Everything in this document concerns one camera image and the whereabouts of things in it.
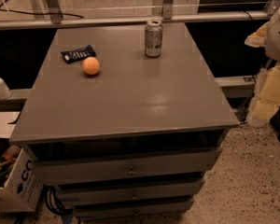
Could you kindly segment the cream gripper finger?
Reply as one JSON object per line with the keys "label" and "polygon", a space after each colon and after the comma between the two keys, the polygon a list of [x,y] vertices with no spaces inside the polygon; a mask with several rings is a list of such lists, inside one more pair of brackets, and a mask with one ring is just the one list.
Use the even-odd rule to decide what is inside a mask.
{"label": "cream gripper finger", "polygon": [[254,96],[250,102],[246,122],[262,127],[280,108],[280,63],[270,70],[261,68],[256,78]]}
{"label": "cream gripper finger", "polygon": [[268,22],[261,25],[256,32],[249,35],[245,39],[245,44],[252,48],[259,48],[259,47],[264,48],[266,45],[266,34],[267,34],[268,25],[269,25]]}

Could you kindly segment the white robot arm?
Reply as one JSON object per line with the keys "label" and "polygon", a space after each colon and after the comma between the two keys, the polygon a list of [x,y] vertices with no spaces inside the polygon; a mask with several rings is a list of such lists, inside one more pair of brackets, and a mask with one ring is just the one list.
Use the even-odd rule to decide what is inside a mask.
{"label": "white robot arm", "polygon": [[246,116],[250,126],[261,127],[280,108],[280,7],[269,21],[246,38],[245,44],[253,48],[264,47],[265,55],[276,61],[273,68],[265,66],[259,70]]}

